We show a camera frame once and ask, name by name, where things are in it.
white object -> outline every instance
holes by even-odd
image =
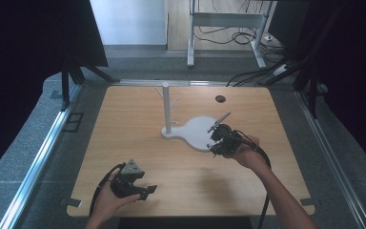
[[[103,45],[166,45],[165,0],[91,0]]]
[[[185,140],[191,147],[197,151],[207,152],[209,151],[208,145],[214,145],[215,142],[211,140],[213,132],[208,131],[217,120],[210,116],[197,116],[190,119],[183,126],[172,126],[172,123],[177,123],[171,119],[171,109],[176,102],[170,103],[169,84],[167,82],[162,83],[162,93],[156,89],[163,98],[163,106],[165,110],[165,127],[163,127],[161,133],[166,138],[180,138]]]
[[[276,69],[274,71],[274,75],[278,75],[278,74],[281,74],[281,73],[284,73],[286,70],[287,70],[288,66],[287,65],[281,65],[280,68]]]
[[[272,41],[273,40],[270,35],[269,36],[265,36],[264,39],[267,40],[267,41]]]
[[[185,140],[192,148],[197,151],[210,151],[207,145],[214,145],[211,139],[213,132],[207,133],[208,129],[216,122],[210,116],[197,116],[190,119],[184,126],[172,127],[168,134],[166,127],[162,129],[162,135],[166,138],[180,138]]]

desk leg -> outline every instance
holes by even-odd
[[[190,37],[187,47],[187,67],[194,66],[194,5],[195,0],[190,0]]]
[[[68,69],[64,64],[64,67],[61,72],[62,79],[62,107],[61,112],[65,112],[68,106],[70,105],[70,81],[68,79]]]
[[[263,37],[263,32],[266,29],[267,20],[269,19],[270,10],[272,9],[273,1],[269,2],[269,6],[263,12],[263,18],[261,19],[260,26],[258,28],[258,33],[256,40],[251,42],[252,50],[254,51],[254,57],[256,58],[257,64],[260,69],[266,68],[266,63],[264,62],[263,56],[260,53],[260,42]]]

metal frame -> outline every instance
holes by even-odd
[[[260,41],[269,19],[270,10],[273,1],[269,2],[269,6],[263,14],[243,14],[243,13],[213,13],[213,12],[195,12],[195,0],[190,1],[190,37],[187,47],[187,66],[194,66],[194,27],[237,27],[237,28],[253,28],[259,30],[256,39],[251,42],[254,57],[260,69],[266,68],[263,56],[260,53]]]
[[[302,107],[305,117],[307,118],[308,123],[311,126],[311,129],[316,137],[316,141],[319,144],[323,155],[325,155],[326,157],[326,160],[332,170],[332,173],[334,174],[338,187],[340,188],[341,193],[346,199],[346,202],[349,205],[353,216],[355,217],[358,227],[366,229],[365,209],[362,206],[361,201],[359,200],[359,197],[357,196],[352,184],[350,183],[349,178],[344,173],[340,163],[338,162],[335,152],[333,151],[328,139],[326,138],[326,135],[320,128],[319,122],[310,113],[308,109],[308,102],[305,96],[302,95],[300,92],[295,92],[295,96]]]
[[[71,101],[74,101],[74,99],[77,97],[80,92],[80,88],[80,85],[73,86],[73,89],[71,91]],[[29,168],[25,178],[22,181],[22,184],[17,190],[16,195],[11,201],[11,204],[6,214],[2,218],[0,222],[0,228],[13,228],[20,218],[20,215],[22,214],[27,204],[31,192],[34,189],[37,179],[43,171],[44,165],[46,164],[51,154],[51,150],[56,140],[58,139],[59,134],[61,133],[61,130],[65,125],[65,122],[67,121],[72,106],[73,103],[70,104],[70,107],[68,109],[60,112],[54,120],[49,130],[49,133],[46,136],[46,139],[44,140],[43,144],[40,147],[40,150],[37,153],[37,156],[31,164],[31,167]]]

finger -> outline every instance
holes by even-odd
[[[252,136],[252,135],[246,135],[246,137],[250,138],[252,142],[254,142],[254,144],[256,144],[257,146],[259,145],[259,138],[256,136]]]
[[[114,173],[114,174],[111,174],[110,176],[109,176],[109,178],[106,180],[106,181],[108,181],[108,182],[105,182],[104,184],[103,184],[103,187],[102,188],[110,188],[110,183],[114,180],[114,176],[116,175],[116,173]]]
[[[128,203],[136,202],[140,198],[141,198],[141,195],[135,194],[135,195],[131,195],[131,196],[128,196],[128,197],[125,197],[125,198],[121,198],[120,201],[121,201],[122,205],[126,205]]]

wooden table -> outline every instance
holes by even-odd
[[[224,121],[233,129],[260,138],[273,171],[298,201],[310,198],[274,102],[267,89],[170,87],[172,120],[183,125],[198,115]],[[226,97],[224,103],[215,97]],[[266,191],[250,170],[232,159],[193,150],[180,139],[161,135],[163,100],[155,87],[109,87],[71,197],[80,207],[68,214],[87,216],[98,182],[116,164],[131,158],[146,172],[134,185],[158,185],[146,201],[123,207],[120,217],[191,217],[259,215]],[[312,214],[313,205],[305,206]],[[275,211],[270,205],[268,215]]]

